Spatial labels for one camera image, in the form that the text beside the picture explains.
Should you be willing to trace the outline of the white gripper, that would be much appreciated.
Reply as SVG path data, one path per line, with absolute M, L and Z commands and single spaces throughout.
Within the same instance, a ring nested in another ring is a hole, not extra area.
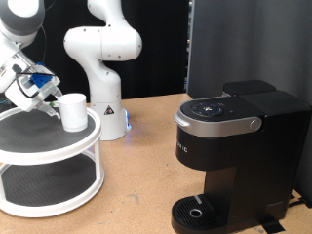
M 35 64 L 22 70 L 17 64 L 5 69 L 5 81 L 8 87 L 4 94 L 19 109 L 29 112 L 36 108 L 49 116 L 54 116 L 54 109 L 45 102 L 48 96 L 60 98 L 62 92 L 57 75 L 41 64 Z

